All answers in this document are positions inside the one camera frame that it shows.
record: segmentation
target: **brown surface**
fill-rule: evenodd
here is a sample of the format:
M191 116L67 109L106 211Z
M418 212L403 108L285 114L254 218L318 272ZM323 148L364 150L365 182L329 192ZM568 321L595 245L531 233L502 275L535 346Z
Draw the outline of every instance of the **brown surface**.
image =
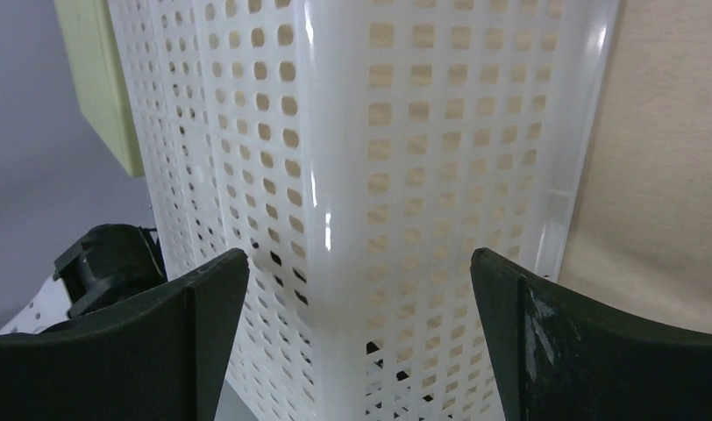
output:
M560 282L712 332L712 0L619 15Z

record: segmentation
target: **basket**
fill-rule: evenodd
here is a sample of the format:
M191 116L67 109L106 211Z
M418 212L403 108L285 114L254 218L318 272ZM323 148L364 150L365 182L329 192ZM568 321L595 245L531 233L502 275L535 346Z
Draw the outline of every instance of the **basket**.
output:
M252 261L261 420L501 419L469 278L557 277L616 0L110 0L167 271Z

